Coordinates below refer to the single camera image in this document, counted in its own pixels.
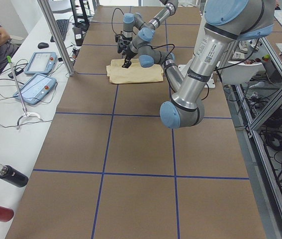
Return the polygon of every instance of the computer mouse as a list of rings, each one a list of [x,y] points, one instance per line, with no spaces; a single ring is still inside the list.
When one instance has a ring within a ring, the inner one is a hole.
[[[46,42],[40,42],[40,43],[38,44],[38,48],[39,48],[39,49],[43,49],[43,48],[47,48],[47,47],[49,47],[49,44],[46,43]]]

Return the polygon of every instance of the wall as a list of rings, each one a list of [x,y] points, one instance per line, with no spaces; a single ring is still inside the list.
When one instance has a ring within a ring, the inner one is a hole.
[[[0,24],[10,35],[26,37],[41,15],[36,0],[0,0]]]
[[[36,0],[10,0],[27,32],[36,25],[42,11]]]

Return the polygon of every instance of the light blue joint cap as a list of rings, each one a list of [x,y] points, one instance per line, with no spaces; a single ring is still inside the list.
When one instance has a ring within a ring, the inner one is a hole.
[[[244,41],[244,40],[252,40],[252,39],[258,39],[261,37],[265,37],[265,36],[268,36],[273,31],[273,29],[274,29],[274,25],[272,24],[270,26],[266,26],[264,28],[261,28],[255,31],[250,31],[245,34],[241,34],[237,40]]]
[[[161,121],[167,128],[179,128],[181,125],[180,114],[172,102],[162,103],[160,108]]]
[[[224,25],[235,19],[249,0],[209,0],[205,6],[206,22],[213,26]]]
[[[137,35],[143,40],[151,42],[155,34],[155,30],[151,30],[147,27],[142,28]]]
[[[175,55],[174,55],[174,53],[171,52],[170,55],[172,56],[173,61],[175,61]]]
[[[149,68],[154,65],[154,59],[153,57],[149,55],[140,55],[139,61],[140,61],[141,67],[143,68]]]
[[[131,13],[125,13],[123,22],[126,24],[132,23],[134,21],[134,14]]]

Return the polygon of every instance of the black water bottle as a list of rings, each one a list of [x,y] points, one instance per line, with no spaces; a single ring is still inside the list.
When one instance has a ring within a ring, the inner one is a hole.
[[[28,177],[9,165],[0,164],[0,179],[19,188],[26,186]]]

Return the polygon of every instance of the metal pole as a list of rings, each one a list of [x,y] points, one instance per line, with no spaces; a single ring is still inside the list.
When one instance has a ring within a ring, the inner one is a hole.
[[[58,26],[56,24],[56,20],[53,16],[52,10],[50,8],[50,5],[48,3],[48,0],[37,0],[40,8],[43,12],[43,15],[46,18],[47,24],[49,26],[49,29],[51,31],[51,34],[57,44],[57,48],[62,56],[63,62],[67,68],[67,71],[69,73],[70,76],[73,75],[74,73],[74,69],[73,69],[73,65],[72,62],[70,61],[66,46],[62,40],[60,31],[58,29]]]
[[[96,8],[100,5],[99,0],[92,0],[93,10],[95,12]]]
[[[10,56],[7,56],[7,60],[8,60],[8,64],[10,66],[10,69],[11,69],[11,72],[12,72],[12,75],[13,75],[13,80],[15,81],[15,84],[16,84],[16,87],[17,87],[19,98],[20,98],[20,101],[21,101],[21,104],[22,104],[22,110],[25,112],[25,114],[27,114],[27,107],[26,107],[25,101],[23,100],[21,90],[19,88],[18,80],[17,80],[16,74],[15,74],[15,70],[13,68]]]

